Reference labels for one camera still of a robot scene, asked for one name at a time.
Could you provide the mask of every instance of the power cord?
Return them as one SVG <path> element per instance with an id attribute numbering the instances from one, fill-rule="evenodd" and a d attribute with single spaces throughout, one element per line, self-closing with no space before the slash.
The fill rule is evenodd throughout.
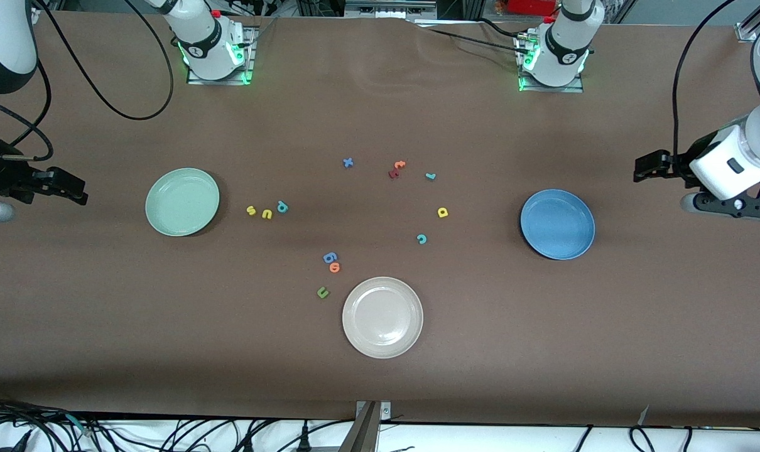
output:
<path id="1" fill-rule="evenodd" d="M 205 434 L 201 435 L 200 437 L 196 438 L 196 441 L 194 441 L 193 444 L 191 444 L 190 447 L 187 448 L 187 452 L 192 452 L 193 449 L 196 448 L 197 444 L 201 443 L 201 441 L 204 438 L 207 438 L 207 436 L 210 435 L 215 430 L 220 429 L 223 426 L 228 426 L 229 424 L 231 424 L 233 426 L 234 425 L 234 419 L 230 419 L 228 421 L 223 421 L 222 423 L 218 424 L 217 426 L 214 426 L 207 433 L 205 433 Z"/>
<path id="2" fill-rule="evenodd" d="M 463 36 L 463 35 L 456 35 L 455 33 L 450 33 L 449 31 L 435 30 L 432 28 L 428 28 L 428 30 L 434 33 L 438 33 L 440 35 L 451 36 L 452 38 L 458 38 L 459 40 L 472 41 L 473 43 L 483 44 L 484 46 L 492 46 L 493 48 L 502 48 L 502 49 L 506 49 L 510 51 L 515 51 L 517 53 L 528 53 L 526 49 L 513 48 L 512 46 L 504 46 L 502 44 L 490 43 L 489 41 L 484 41 L 484 40 L 476 40 L 475 38 L 470 38 L 469 36 Z"/>
<path id="3" fill-rule="evenodd" d="M 45 115 L 48 114 L 48 110 L 50 109 L 50 100 L 52 97 L 52 94 L 50 92 L 50 80 L 48 80 L 48 74 L 45 72 L 44 66 L 42 66 L 42 62 L 39 59 L 36 59 L 36 69 L 39 70 L 40 75 L 42 75 L 42 83 L 45 86 L 45 104 L 42 106 L 42 111 L 39 112 L 38 117 L 36 117 L 35 120 L 33 120 L 33 125 L 36 127 L 39 126 L 39 123 L 42 122 L 43 119 L 45 119 Z M 18 144 L 20 144 L 20 141 L 23 141 L 26 139 L 26 137 L 29 136 L 33 132 L 32 128 L 28 128 L 27 131 L 22 132 L 22 135 L 15 138 L 14 141 L 9 143 L 10 146 L 15 147 Z"/>
<path id="4" fill-rule="evenodd" d="M 45 146 L 48 148 L 48 152 L 42 156 L 42 157 L 23 157 L 18 155 L 9 155 L 7 156 L 7 160 L 30 160 L 33 162 L 44 162 L 48 160 L 49 158 L 53 157 L 53 145 L 50 143 L 50 140 L 48 137 L 45 136 L 45 134 L 35 125 L 30 123 L 26 118 L 22 117 L 19 114 L 16 114 L 15 112 L 11 111 L 10 109 L 7 109 L 3 105 L 0 105 L 0 112 L 3 112 L 4 114 L 9 115 L 10 117 L 13 117 L 14 119 L 20 121 L 24 126 L 29 128 L 29 131 L 33 131 L 36 135 L 38 135 L 42 142 L 45 143 Z"/>
<path id="5" fill-rule="evenodd" d="M 296 452 L 311 452 L 310 439 L 308 438 L 308 420 L 305 419 L 305 423 L 302 426 L 302 435 L 299 438 L 299 446 L 296 447 Z"/>
<path id="6" fill-rule="evenodd" d="M 721 3 L 717 8 L 713 9 L 713 11 L 707 15 L 707 17 L 704 17 L 704 20 L 701 21 L 701 23 L 696 26 L 695 31 L 693 31 L 693 34 L 690 35 L 689 40 L 687 40 L 687 44 L 684 46 L 684 50 L 681 51 L 681 56 L 679 57 L 679 63 L 676 66 L 676 74 L 673 75 L 673 91 L 671 94 L 672 97 L 672 103 L 673 103 L 673 160 L 671 160 L 671 165 L 673 166 L 673 172 L 674 174 L 680 175 L 681 178 L 685 181 L 685 183 L 691 183 L 690 178 L 688 175 L 684 174 L 684 172 L 679 171 L 679 164 L 678 164 L 678 152 L 679 152 L 679 108 L 678 108 L 678 86 L 679 86 L 679 76 L 681 75 L 681 66 L 684 64 L 685 58 L 687 58 L 687 52 L 690 51 L 690 46 L 693 45 L 693 41 L 695 40 L 696 36 L 698 36 L 699 32 L 701 32 L 701 29 L 704 28 L 705 25 L 707 25 L 708 22 L 710 22 L 710 19 L 713 18 L 716 14 L 721 12 L 722 9 L 726 8 L 730 5 L 730 3 L 733 3 L 734 0 L 725 0 L 724 3 Z"/>
<path id="7" fill-rule="evenodd" d="M 124 2 L 131 8 L 132 11 L 134 11 L 135 14 L 137 14 L 137 17 L 141 18 L 141 21 L 143 21 L 145 26 L 148 28 L 148 31 L 150 31 L 151 35 L 153 35 L 154 40 L 156 40 L 156 43 L 159 44 L 160 50 L 162 51 L 162 57 L 165 58 L 165 65 L 168 67 L 168 77 L 170 78 L 170 89 L 168 90 L 168 97 L 165 98 L 165 103 L 163 103 L 163 105 L 159 109 L 157 109 L 156 112 L 153 112 L 150 115 L 146 115 L 142 117 L 125 114 L 124 112 L 121 112 L 119 109 L 117 109 L 115 106 L 111 105 L 111 103 L 109 103 L 109 100 L 107 100 L 107 98 L 101 94 L 101 91 L 99 91 L 98 87 L 95 86 L 95 83 L 92 81 L 92 79 L 90 79 L 90 75 L 88 75 L 87 71 L 84 70 L 84 66 L 79 61 L 79 58 L 76 57 L 76 54 L 73 51 L 73 48 L 71 48 L 70 43 L 67 41 L 65 34 L 62 32 L 61 27 L 56 22 L 56 18 L 53 17 L 53 14 L 50 12 L 50 9 L 47 8 L 47 6 L 42 0 L 35 0 L 35 2 L 40 6 L 42 11 L 44 11 L 45 14 L 48 15 L 50 22 L 53 23 L 53 28 L 56 29 L 56 32 L 59 34 L 59 38 L 61 38 L 62 43 L 65 44 L 65 48 L 67 49 L 70 56 L 73 58 L 73 62 L 76 63 L 76 66 L 78 66 L 79 71 L 81 71 L 81 74 L 84 75 L 84 79 L 87 81 L 87 83 L 90 84 L 90 88 L 92 88 L 95 94 L 98 95 L 98 98 L 104 103 L 104 105 L 107 106 L 108 109 L 112 110 L 119 116 L 125 117 L 126 119 L 130 119 L 132 121 L 146 121 L 148 119 L 156 117 L 157 115 L 165 111 L 171 99 L 173 99 L 173 68 L 171 67 L 171 61 L 170 61 L 170 58 L 168 58 L 168 52 L 165 51 L 165 46 L 162 45 L 162 41 L 160 40 L 160 37 L 156 34 L 156 31 L 154 31 L 154 28 L 151 26 L 150 23 L 148 23 L 148 20 L 146 20 L 146 18 L 143 17 L 141 12 L 137 11 L 137 8 L 135 8 L 135 6 L 131 4 L 129 0 L 124 0 Z"/>
<path id="8" fill-rule="evenodd" d="M 592 432 L 592 424 L 589 424 L 587 426 L 587 430 L 584 432 L 583 435 L 581 435 L 581 440 L 578 441 L 578 446 L 575 447 L 575 452 L 581 452 L 581 448 L 584 446 L 584 441 L 587 440 L 587 437 L 589 436 L 589 432 Z"/>
<path id="9" fill-rule="evenodd" d="M 491 26 L 491 28 L 493 28 L 494 31 L 497 31 L 497 33 L 500 33 L 501 35 L 508 36 L 510 38 L 517 37 L 517 33 L 512 33 L 511 31 L 506 31 L 506 30 L 500 28 L 500 26 L 497 26 L 497 23 L 493 23 L 488 18 L 485 18 L 485 17 L 478 18 L 477 22 L 485 23 L 486 25 Z"/>
<path id="10" fill-rule="evenodd" d="M 251 429 L 251 426 L 249 426 L 249 431 L 243 437 L 240 443 L 238 443 L 237 446 L 234 447 L 234 449 L 232 449 L 232 452 L 240 452 L 240 449 L 243 449 L 243 452 L 253 452 L 254 449 L 251 446 L 251 438 L 253 438 L 254 435 L 257 435 L 257 433 L 259 433 L 260 430 L 265 429 L 266 427 L 270 426 L 271 424 L 274 424 L 277 421 L 279 421 L 279 419 L 265 420 L 259 426 L 254 427 L 253 430 Z"/>
<path id="11" fill-rule="evenodd" d="M 639 452 L 645 452 L 642 447 L 639 447 L 638 444 L 636 444 L 636 440 L 634 439 L 634 432 L 640 432 L 642 434 L 642 438 L 645 438 L 645 443 L 648 444 L 648 448 L 651 450 L 651 452 L 656 452 L 656 450 L 653 449 L 653 443 L 651 443 L 650 438 L 648 438 L 648 434 L 645 433 L 645 430 L 643 430 L 641 426 L 633 426 L 629 429 L 629 439 L 632 441 L 634 449 L 639 450 Z"/>
<path id="12" fill-rule="evenodd" d="M 345 419 L 343 421 L 332 421 L 328 422 L 326 424 L 321 424 L 320 426 L 313 427 L 312 429 L 308 430 L 307 434 L 311 434 L 313 432 L 317 432 L 318 430 L 325 429 L 329 426 L 334 426 L 335 424 L 343 424 L 344 422 L 352 422 L 354 419 Z M 277 450 L 277 452 L 283 452 L 283 450 L 288 449 L 288 447 L 293 446 L 293 443 L 296 443 L 299 440 L 302 440 L 303 435 L 299 435 L 296 438 L 293 438 L 291 441 L 289 441 L 288 444 L 285 444 L 285 446 L 280 447 L 280 449 Z"/>
<path id="13" fill-rule="evenodd" d="M 685 436 L 684 440 L 684 446 L 681 447 L 681 452 L 687 452 L 687 448 L 690 447 L 690 441 L 693 441 L 693 427 L 687 426 L 684 428 L 687 430 L 687 435 Z M 656 452 L 653 449 L 653 443 L 651 443 L 651 440 L 648 438 L 648 434 L 645 433 L 645 430 L 642 429 L 641 426 L 633 426 L 629 429 L 629 439 L 632 441 L 632 445 L 634 446 L 634 449 L 639 450 L 639 452 L 645 452 L 645 450 L 636 444 L 636 440 L 634 439 L 634 432 L 640 432 L 642 434 L 642 438 L 645 439 L 645 443 L 648 444 L 648 448 L 651 450 L 651 452 Z"/>

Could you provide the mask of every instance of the table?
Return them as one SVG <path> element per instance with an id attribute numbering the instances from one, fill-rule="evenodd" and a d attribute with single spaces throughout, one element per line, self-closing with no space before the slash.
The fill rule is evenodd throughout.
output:
<path id="1" fill-rule="evenodd" d="M 161 105 L 165 68 L 135 16 L 57 17 L 116 106 Z M 49 164 L 87 180 L 90 203 L 38 197 L 0 225 L 0 395 L 330 418 L 384 399 L 414 421 L 583 424 L 632 424 L 650 404 L 647 423 L 760 426 L 760 223 L 685 214 L 678 180 L 632 182 L 634 158 L 671 145 L 690 32 L 604 26 L 584 94 L 556 95 L 518 92 L 505 51 L 411 23 L 279 19 L 251 86 L 178 83 L 164 114 L 127 121 L 41 20 Z M 682 149 L 759 103 L 749 50 L 728 28 L 702 32 L 680 85 Z M 34 117 L 41 90 L 0 101 Z M 0 137 L 20 129 L 0 116 Z M 184 166 L 216 178 L 222 205 L 202 234 L 162 237 L 145 195 Z M 583 257 L 549 261 L 520 237 L 519 209 L 544 188 L 592 209 Z M 246 214 L 278 200 L 287 214 Z M 392 360 L 363 357 L 340 329 L 349 290 L 378 275 L 424 306 L 418 343 Z"/>

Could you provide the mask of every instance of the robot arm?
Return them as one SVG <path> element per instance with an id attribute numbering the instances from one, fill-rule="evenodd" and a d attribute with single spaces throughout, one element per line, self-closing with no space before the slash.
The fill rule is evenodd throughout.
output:
<path id="1" fill-rule="evenodd" d="M 523 68 L 546 86 L 572 82 L 584 68 L 589 44 L 604 22 L 604 14 L 600 0 L 564 0 L 555 22 L 536 29 L 538 48 Z"/>
<path id="2" fill-rule="evenodd" d="M 22 88 L 35 69 L 30 0 L 0 0 L 0 94 Z"/>
<path id="3" fill-rule="evenodd" d="M 204 0 L 147 0 L 165 15 L 181 45 L 185 62 L 198 77 L 217 80 L 243 64 L 242 25 L 213 17 Z M 31 25 L 31 0 L 0 0 L 0 94 L 22 88 L 36 69 L 36 43 Z M 87 203 L 84 180 L 51 166 L 39 171 L 29 162 L 43 160 L 22 155 L 0 139 L 0 195 L 32 203 L 35 194 L 56 195 Z M 0 218 L 9 220 L 9 204 L 0 202 Z"/>
<path id="4" fill-rule="evenodd" d="M 760 95 L 760 35 L 751 48 L 751 72 Z M 667 151 L 638 158 L 634 181 L 655 177 L 682 177 L 685 188 L 700 189 L 682 198 L 685 211 L 760 218 L 760 189 L 747 194 L 760 185 L 760 105 L 696 140 L 675 162 Z"/>
<path id="5" fill-rule="evenodd" d="M 185 63 L 205 80 L 220 80 L 244 62 L 236 51 L 243 42 L 243 25 L 213 17 L 204 0 L 146 0 L 164 15 L 179 40 Z"/>

